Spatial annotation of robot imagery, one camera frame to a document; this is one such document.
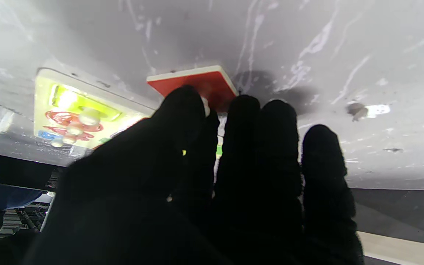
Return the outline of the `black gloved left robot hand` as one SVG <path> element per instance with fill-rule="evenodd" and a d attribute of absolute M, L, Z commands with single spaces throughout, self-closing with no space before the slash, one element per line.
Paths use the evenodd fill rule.
<path fill-rule="evenodd" d="M 217 114 L 192 86 L 64 171 L 23 265 L 363 265 L 337 135 L 236 97 L 214 171 Z"/>

